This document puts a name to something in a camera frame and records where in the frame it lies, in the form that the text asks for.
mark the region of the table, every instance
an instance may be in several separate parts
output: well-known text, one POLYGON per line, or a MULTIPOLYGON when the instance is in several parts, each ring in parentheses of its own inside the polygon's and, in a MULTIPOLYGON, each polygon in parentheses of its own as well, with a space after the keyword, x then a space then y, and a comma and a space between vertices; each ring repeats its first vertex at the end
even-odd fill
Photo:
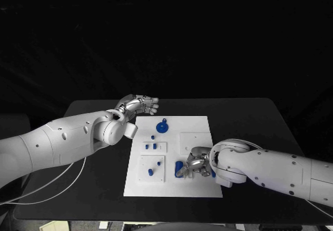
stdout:
MULTIPOLYGON (((65 116, 113 109, 118 100, 75 101, 65 116)), ((270 99, 162 99, 163 116, 208 116, 213 143, 238 138, 261 147, 303 155, 297 141, 270 99)), ((224 198, 124 197, 131 140, 101 149, 87 158, 79 179, 56 198, 36 205, 19 205, 19 219, 111 220, 252 224, 333 224, 333 219, 300 198, 254 184, 248 179, 232 188, 222 187, 224 198)), ((20 200, 35 202, 61 192, 74 181, 82 160, 38 193, 20 200)), ((32 174, 26 192, 40 187, 64 167, 32 174)), ((330 214, 333 209, 322 206, 330 214)))

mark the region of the blue object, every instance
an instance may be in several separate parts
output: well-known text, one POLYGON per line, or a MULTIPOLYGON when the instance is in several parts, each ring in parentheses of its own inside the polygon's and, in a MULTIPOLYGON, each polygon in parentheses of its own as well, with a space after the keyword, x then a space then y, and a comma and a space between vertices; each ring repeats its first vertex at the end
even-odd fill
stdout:
POLYGON ((163 121, 156 125, 156 130, 157 130, 160 133, 167 132, 167 130, 169 130, 169 125, 167 125, 167 120, 166 120, 166 119, 163 119, 163 121))
POLYGON ((215 171, 212 170, 212 177, 215 178, 216 177, 216 173, 215 173, 215 171))
POLYGON ((176 178, 182 178, 182 177, 185 177, 185 176, 180 176, 180 177, 177 177, 177 171, 180 170, 180 168, 185 166, 185 164, 183 164, 183 162, 182 161, 177 161, 176 162, 176 168, 175 168, 175 177, 176 178))

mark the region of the cable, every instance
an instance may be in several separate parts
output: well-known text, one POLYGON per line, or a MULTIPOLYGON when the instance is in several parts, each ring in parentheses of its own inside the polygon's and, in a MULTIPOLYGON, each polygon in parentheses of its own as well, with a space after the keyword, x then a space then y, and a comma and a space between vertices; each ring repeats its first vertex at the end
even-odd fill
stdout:
POLYGON ((16 201, 16 200, 20 199, 20 198, 29 196, 30 194, 36 193, 40 189, 43 189, 56 179, 59 179, 59 177, 65 174, 65 172, 66 172, 68 169, 72 167, 72 165, 74 165, 74 163, 71 163, 71 165, 68 166, 68 168, 65 169, 65 171, 61 173, 61 175, 59 175, 48 184, 45 184, 40 188, 38 188, 36 190, 33 190, 32 192, 29 192, 29 193, 25 194, 23 196, 19 196, 17 198, 10 199, 9 201, 2 202, 0 205, 4 205, 4 204, 30 205, 30 203, 29 203, 29 204, 23 204, 23 203, 12 203, 12 202, 16 201))
MULTIPOLYGON (((241 141, 241 142, 252 145, 255 148, 262 149, 257 144, 254 144, 254 143, 251 143, 248 141, 244 141, 244 140, 239 140, 239 139, 228 139, 228 140, 229 141, 241 141)), ((322 213, 324 213, 330 218, 333 218, 333 216, 327 212, 324 212, 309 200, 306 200, 306 201, 322 213)))
POLYGON ((85 160, 84 160, 82 168, 81 168, 81 171, 79 171, 79 173, 78 173, 78 176, 77 176, 74 182, 71 183, 71 185, 69 185, 53 197, 51 197, 49 199, 46 199, 46 200, 43 200, 43 201, 38 201, 38 202, 33 202, 33 203, 16 203, 16 202, 12 202, 10 204, 12 204, 12 205, 33 205, 33 204, 42 203, 42 202, 45 202, 45 201, 53 199, 53 198, 55 198, 56 196, 59 196, 59 195, 69 189, 69 187, 74 185, 74 183, 75 183, 75 181, 78 180, 78 177, 79 177, 79 175, 81 175, 81 172, 82 172, 82 170, 84 170, 84 166, 85 166, 85 160))
POLYGON ((324 212, 309 200, 306 201, 322 213, 324 213, 330 218, 333 218, 333 216, 327 212, 324 212))

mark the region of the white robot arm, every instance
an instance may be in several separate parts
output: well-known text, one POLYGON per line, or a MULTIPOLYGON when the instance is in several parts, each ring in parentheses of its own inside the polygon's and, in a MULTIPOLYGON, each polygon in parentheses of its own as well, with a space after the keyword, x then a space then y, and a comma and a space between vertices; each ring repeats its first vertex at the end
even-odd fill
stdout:
POLYGON ((115 109, 56 119, 25 135, 0 140, 0 188, 30 172, 81 160, 115 145, 123 135, 133 139, 137 126, 128 121, 137 113, 153 115, 157 102, 157 98, 128 95, 115 109))
POLYGON ((216 173, 215 182, 228 188, 248 177, 258 186, 333 207, 332 163, 258 146, 251 150, 245 142, 225 140, 213 148, 192 149, 177 175, 193 170, 209 176, 208 164, 216 173))

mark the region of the white cable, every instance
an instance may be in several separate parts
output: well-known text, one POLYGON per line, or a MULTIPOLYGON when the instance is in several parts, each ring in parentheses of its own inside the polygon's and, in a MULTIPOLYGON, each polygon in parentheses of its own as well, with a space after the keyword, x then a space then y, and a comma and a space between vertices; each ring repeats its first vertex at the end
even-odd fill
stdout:
POLYGON ((306 201, 309 202, 309 204, 310 204, 320 212, 323 212, 329 217, 333 218, 333 216, 332 216, 327 212, 324 212, 309 200, 306 200, 306 201))
MULTIPOLYGON (((241 142, 244 142, 244 143, 252 145, 255 148, 262 149, 257 144, 254 144, 254 143, 251 143, 251 142, 248 142, 248 141, 238 140, 238 139, 228 139, 228 140, 231 140, 231 141, 241 141, 241 142)), ((333 216, 332 216, 327 212, 324 212, 309 200, 306 200, 306 201, 307 201, 307 203, 309 203, 322 213, 324 213, 329 217, 333 218, 333 216)))
POLYGON ((17 199, 20 199, 20 198, 23 198, 23 197, 26 197, 26 196, 29 196, 30 194, 33 194, 35 192, 38 192, 40 189, 43 189, 64 174, 65 174, 65 172, 68 171, 68 169, 72 167, 72 165, 74 165, 74 163, 71 163, 71 165, 68 166, 68 168, 65 169, 65 171, 61 173, 61 175, 48 183, 48 184, 45 184, 40 188, 38 188, 36 190, 33 190, 32 192, 29 192, 28 194, 25 194, 23 196, 19 196, 17 198, 15 198, 15 199, 10 199, 9 201, 4 201, 4 202, 2 202, 0 203, 0 205, 3 205, 3 204, 13 204, 13 205, 32 205, 33 203, 12 203, 13 201, 16 201, 17 199))

